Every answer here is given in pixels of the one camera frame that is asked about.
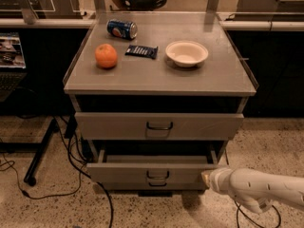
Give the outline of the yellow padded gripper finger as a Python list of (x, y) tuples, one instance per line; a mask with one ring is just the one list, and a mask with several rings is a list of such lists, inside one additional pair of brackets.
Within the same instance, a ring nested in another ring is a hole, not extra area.
[(204, 170), (201, 172), (201, 177), (202, 177), (202, 180), (205, 184), (205, 186), (207, 188), (210, 187), (210, 175), (211, 175), (212, 171), (211, 170)]

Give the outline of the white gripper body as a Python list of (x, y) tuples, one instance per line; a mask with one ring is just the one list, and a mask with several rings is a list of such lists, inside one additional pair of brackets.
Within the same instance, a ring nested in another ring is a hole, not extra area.
[(210, 187), (213, 191), (227, 196), (234, 196), (236, 190), (233, 188), (230, 179), (234, 170), (231, 168), (218, 168), (209, 176)]

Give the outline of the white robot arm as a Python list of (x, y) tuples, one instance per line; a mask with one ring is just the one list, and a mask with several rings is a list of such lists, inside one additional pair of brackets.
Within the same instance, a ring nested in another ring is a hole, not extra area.
[(274, 200), (304, 210), (303, 178), (228, 167), (203, 171), (201, 176), (208, 188), (256, 214), (268, 211)]

